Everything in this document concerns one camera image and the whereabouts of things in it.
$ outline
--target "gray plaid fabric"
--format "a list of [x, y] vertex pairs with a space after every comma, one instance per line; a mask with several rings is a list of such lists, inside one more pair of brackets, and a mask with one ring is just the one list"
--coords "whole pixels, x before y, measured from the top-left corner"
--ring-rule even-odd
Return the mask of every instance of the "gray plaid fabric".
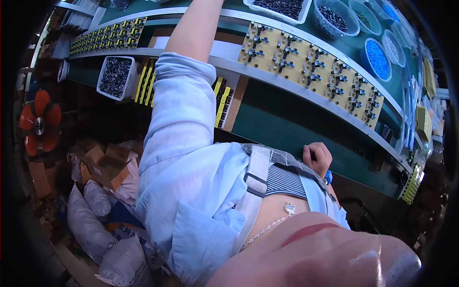
[[244, 143], [244, 144], [241, 144], [241, 146], [242, 146], [242, 150], [249, 156], [252, 153], [252, 147], [253, 146], [261, 146], [261, 147], [269, 149], [270, 150], [270, 153], [269, 153], [269, 161], [270, 162], [279, 163], [279, 164], [284, 165], [284, 166], [294, 166], [294, 167], [302, 170], [303, 172], [302, 172], [301, 175], [305, 176], [306, 178], [314, 180], [317, 183], [317, 185], [320, 187], [322, 192], [326, 196], [329, 196], [332, 199], [333, 202], [336, 201], [336, 199], [333, 196], [330, 195], [330, 193], [327, 190], [327, 187], [326, 187], [325, 183], [317, 175], [317, 173], [315, 171], [313, 171], [312, 169], [310, 169], [302, 161], [299, 161], [293, 155], [289, 154], [288, 152], [280, 151], [278, 149], [271, 148], [269, 146], [257, 145], [257, 144], [252, 144], [252, 143]]

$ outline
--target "blue wristwatch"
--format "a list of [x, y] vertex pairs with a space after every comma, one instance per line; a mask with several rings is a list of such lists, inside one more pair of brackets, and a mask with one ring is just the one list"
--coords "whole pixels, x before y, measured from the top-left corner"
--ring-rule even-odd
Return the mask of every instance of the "blue wristwatch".
[[333, 175], [331, 174], [330, 170], [327, 170], [327, 173], [325, 174], [325, 178], [324, 178], [325, 185], [326, 186], [329, 185], [332, 180], [333, 180]]

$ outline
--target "buckle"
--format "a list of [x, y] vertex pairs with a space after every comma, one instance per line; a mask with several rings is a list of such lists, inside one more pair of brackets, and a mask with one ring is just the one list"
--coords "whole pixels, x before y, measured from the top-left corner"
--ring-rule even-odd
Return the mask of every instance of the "buckle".
[[[265, 181], [265, 180], [262, 180], [261, 178], [259, 178], [258, 176], [254, 175], [254, 174], [251, 174], [251, 173], [246, 173], [246, 175], [244, 176], [244, 182], [247, 183], [247, 177], [252, 177], [253, 179], [255, 180], [258, 180], [259, 182], [261, 183], [264, 183], [266, 185], [266, 190], [268, 189], [268, 183]], [[259, 192], [257, 190], [254, 190], [253, 188], [251, 188], [250, 186], [247, 185], [247, 191], [250, 192], [251, 194], [255, 194], [256, 196], [259, 196], [261, 198], [264, 198], [266, 196], [266, 192], [265, 193], [262, 193], [262, 192]]]

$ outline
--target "hand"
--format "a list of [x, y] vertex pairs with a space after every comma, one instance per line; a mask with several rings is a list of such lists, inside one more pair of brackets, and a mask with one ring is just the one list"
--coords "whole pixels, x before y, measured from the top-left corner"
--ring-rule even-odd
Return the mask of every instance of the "hand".
[[304, 164], [315, 171], [321, 179], [325, 178], [332, 160], [331, 153], [323, 142], [313, 142], [303, 147]]

